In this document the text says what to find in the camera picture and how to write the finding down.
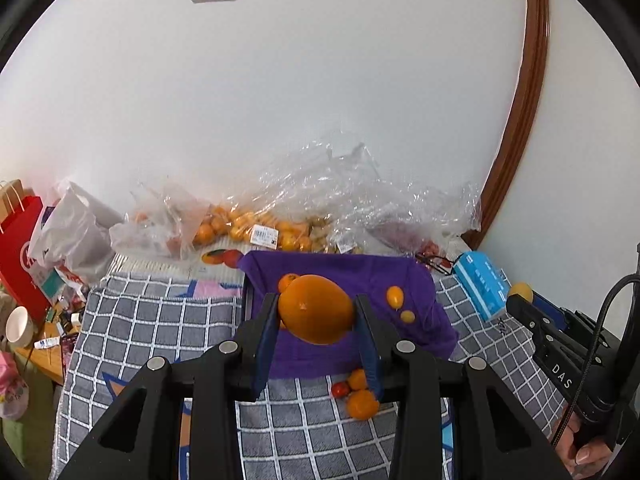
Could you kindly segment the person's right hand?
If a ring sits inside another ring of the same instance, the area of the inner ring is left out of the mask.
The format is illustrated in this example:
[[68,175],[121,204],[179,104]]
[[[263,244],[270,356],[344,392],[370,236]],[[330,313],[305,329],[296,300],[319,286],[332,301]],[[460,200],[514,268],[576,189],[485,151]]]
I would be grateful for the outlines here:
[[602,439],[592,440],[582,446],[574,442],[582,426],[582,420],[575,413],[563,430],[555,452],[562,460],[573,479],[587,479],[598,474],[610,461],[613,452]]

